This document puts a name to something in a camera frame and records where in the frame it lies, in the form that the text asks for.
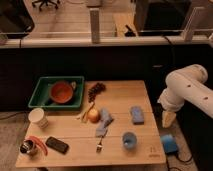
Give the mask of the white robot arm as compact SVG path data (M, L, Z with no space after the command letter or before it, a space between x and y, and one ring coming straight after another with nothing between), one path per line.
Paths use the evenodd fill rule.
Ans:
M207 70L199 64L174 70L166 76L166 88L158 98L158 103L163 108L164 128L172 125L176 119L176 112L186 101L213 119L213 90L204 85L207 79Z

